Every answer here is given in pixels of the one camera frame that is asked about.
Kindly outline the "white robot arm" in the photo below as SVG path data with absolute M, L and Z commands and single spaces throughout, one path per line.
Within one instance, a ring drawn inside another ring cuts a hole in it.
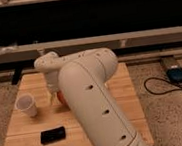
M 34 62 L 48 88 L 62 93 L 93 146 L 148 146 L 105 86 L 118 67 L 111 49 L 51 52 Z

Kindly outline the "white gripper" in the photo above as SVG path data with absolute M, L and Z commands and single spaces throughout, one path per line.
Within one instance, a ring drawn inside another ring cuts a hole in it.
M 58 72 L 57 71 L 48 72 L 44 76 L 45 76 L 48 90 L 51 92 L 50 93 L 50 105 L 52 105 L 54 102 L 54 99 L 55 99 L 55 92 L 58 92 L 58 90 L 59 90 L 58 83 L 57 83 L 58 82 Z

